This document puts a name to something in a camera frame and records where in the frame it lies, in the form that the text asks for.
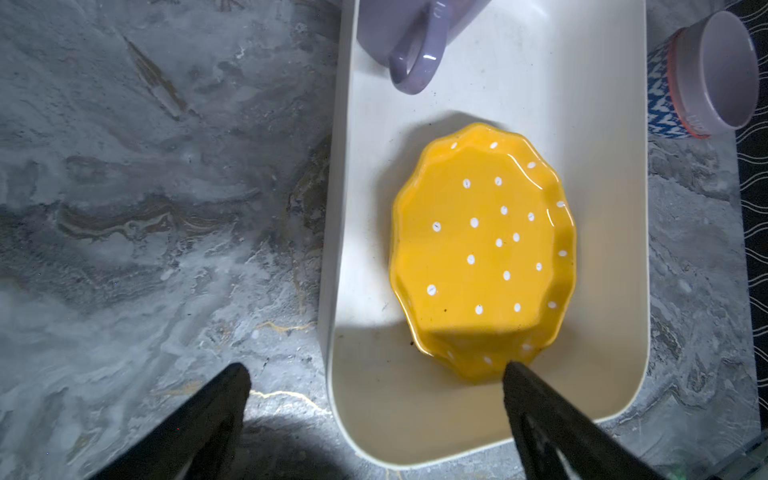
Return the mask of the white plastic bin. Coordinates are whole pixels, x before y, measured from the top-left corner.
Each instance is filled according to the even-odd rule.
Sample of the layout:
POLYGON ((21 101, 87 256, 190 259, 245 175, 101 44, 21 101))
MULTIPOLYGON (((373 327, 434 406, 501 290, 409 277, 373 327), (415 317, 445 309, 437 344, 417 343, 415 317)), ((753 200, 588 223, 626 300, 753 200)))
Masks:
POLYGON ((494 1, 419 95, 398 92, 342 5, 319 336, 346 441, 388 469, 511 438, 497 383, 420 354, 388 279, 392 201, 435 138, 473 121, 526 136, 563 180, 578 232, 564 327, 533 370, 591 419, 620 416, 649 359, 646 5, 494 1))

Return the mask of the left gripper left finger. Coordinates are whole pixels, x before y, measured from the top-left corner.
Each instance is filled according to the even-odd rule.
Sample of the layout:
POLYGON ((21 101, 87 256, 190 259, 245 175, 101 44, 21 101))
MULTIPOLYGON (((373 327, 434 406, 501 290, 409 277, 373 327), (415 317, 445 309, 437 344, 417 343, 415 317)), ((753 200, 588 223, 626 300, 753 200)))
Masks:
POLYGON ((226 479, 251 388, 241 363, 224 368, 95 479, 226 479))

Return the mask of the lavender mug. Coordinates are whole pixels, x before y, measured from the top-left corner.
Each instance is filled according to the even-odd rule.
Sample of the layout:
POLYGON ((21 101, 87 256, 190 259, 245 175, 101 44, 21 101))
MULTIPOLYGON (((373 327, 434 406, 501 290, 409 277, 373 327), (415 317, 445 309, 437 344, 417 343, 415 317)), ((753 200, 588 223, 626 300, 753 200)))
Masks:
POLYGON ((362 0, 357 40, 407 95, 435 76, 446 47, 488 5, 485 0, 362 0))

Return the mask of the lavender bowl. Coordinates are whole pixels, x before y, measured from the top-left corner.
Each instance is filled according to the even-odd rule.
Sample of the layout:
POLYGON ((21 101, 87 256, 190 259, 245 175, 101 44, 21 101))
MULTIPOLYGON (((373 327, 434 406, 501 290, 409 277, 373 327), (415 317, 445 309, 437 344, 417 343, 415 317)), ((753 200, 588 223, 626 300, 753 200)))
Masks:
POLYGON ((735 14, 720 11, 678 30, 668 67, 672 103, 687 135, 734 132, 752 119, 759 99, 758 59, 735 14))

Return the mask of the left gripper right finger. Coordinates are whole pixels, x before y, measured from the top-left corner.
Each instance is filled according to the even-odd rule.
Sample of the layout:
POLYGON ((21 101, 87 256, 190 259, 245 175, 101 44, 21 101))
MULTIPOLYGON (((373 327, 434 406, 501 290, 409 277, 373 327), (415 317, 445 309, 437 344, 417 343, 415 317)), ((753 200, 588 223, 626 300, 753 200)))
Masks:
POLYGON ((520 362, 503 375, 504 407, 528 479, 660 479, 520 362))

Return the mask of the yellow dotted scalloped plate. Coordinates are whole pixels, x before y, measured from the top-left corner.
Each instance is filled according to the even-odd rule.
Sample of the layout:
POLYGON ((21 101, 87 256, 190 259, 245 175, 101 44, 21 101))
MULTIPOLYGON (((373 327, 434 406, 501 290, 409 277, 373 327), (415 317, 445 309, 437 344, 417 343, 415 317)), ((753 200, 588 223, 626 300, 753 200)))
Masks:
POLYGON ((557 172, 526 137, 483 123, 432 141, 393 202, 389 278, 415 346, 463 379, 531 363, 577 280, 557 172))

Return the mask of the red patterned bowl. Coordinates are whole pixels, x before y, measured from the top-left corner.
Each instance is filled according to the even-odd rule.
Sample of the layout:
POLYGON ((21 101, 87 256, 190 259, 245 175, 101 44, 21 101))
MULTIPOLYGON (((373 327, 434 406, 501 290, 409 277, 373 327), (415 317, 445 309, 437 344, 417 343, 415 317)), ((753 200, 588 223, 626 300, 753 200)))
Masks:
POLYGON ((684 118, 677 88, 676 43, 684 32, 678 29, 647 56, 647 126, 651 135, 667 139, 706 139, 684 118))

